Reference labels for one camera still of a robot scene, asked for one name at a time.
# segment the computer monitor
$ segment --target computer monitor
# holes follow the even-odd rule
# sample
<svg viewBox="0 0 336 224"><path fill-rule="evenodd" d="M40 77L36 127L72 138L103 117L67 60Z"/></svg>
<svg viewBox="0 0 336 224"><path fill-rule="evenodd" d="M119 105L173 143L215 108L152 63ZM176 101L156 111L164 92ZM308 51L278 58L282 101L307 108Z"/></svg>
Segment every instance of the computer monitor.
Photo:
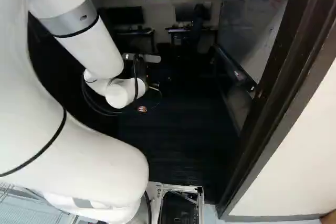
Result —
<svg viewBox="0 0 336 224"><path fill-rule="evenodd" d="M211 3L199 3L205 7L204 20L211 19ZM191 22L194 16L195 3L183 3L175 5L175 19L177 22Z"/></svg>
<svg viewBox="0 0 336 224"><path fill-rule="evenodd" d="M107 16L114 25L136 25L144 23L141 6L108 8Z"/></svg>

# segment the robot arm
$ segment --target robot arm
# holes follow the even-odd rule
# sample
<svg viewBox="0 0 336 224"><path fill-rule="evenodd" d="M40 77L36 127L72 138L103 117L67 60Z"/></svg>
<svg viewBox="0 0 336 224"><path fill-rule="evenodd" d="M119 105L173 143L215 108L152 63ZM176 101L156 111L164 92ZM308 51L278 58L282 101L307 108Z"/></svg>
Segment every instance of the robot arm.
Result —
<svg viewBox="0 0 336 224"><path fill-rule="evenodd" d="M120 54L100 18L90 16L87 0L27 1L97 78L122 71ZM39 83L27 51L26 3L0 0L0 179L42 192L65 211L126 223L146 189L148 163L138 149L79 123ZM82 5L90 11L75 15ZM75 17L85 25L72 26ZM89 201L91 208L78 206L76 199Z"/></svg>
<svg viewBox="0 0 336 224"><path fill-rule="evenodd" d="M123 60L91 0L28 0L28 9L86 68L90 88L117 109L134 100L134 78L113 80L122 72ZM139 98L146 84L137 81Z"/></svg>

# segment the black desk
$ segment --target black desk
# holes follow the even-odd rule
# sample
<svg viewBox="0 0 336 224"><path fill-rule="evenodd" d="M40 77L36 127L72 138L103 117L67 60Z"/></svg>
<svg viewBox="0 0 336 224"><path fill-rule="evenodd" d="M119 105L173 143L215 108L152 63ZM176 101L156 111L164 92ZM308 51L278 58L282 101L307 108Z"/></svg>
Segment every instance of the black desk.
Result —
<svg viewBox="0 0 336 224"><path fill-rule="evenodd" d="M171 43L173 46L175 46L175 36L183 34L187 34L190 32L190 29L188 28L166 28L168 31L168 34L171 35ZM215 42L217 42L217 34L218 34L218 28L217 27L210 27L210 28L204 28L202 29L202 34L213 34L215 36Z"/></svg>
<svg viewBox="0 0 336 224"><path fill-rule="evenodd" d="M154 41L155 30L151 29L149 31L117 31L117 36L120 37L148 37L151 38L152 53L155 53L155 41Z"/></svg>

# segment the door frame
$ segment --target door frame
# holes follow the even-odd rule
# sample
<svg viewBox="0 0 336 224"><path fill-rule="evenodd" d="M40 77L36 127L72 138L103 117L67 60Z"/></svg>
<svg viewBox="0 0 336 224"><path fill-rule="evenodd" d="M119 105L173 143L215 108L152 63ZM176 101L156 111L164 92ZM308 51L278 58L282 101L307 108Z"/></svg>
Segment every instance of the door frame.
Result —
<svg viewBox="0 0 336 224"><path fill-rule="evenodd" d="M313 219L232 218L229 213L304 110L336 57L336 0L288 0L286 10L239 138L239 153L218 216L227 221Z"/></svg>

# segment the small object on floor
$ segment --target small object on floor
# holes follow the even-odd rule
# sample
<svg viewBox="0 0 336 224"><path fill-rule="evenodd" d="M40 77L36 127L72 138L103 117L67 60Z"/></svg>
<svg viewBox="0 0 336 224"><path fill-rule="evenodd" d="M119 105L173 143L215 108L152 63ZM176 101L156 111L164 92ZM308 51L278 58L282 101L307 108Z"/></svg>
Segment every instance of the small object on floor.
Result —
<svg viewBox="0 0 336 224"><path fill-rule="evenodd" d="M138 107L138 112L147 113L147 107L145 106Z"/></svg>

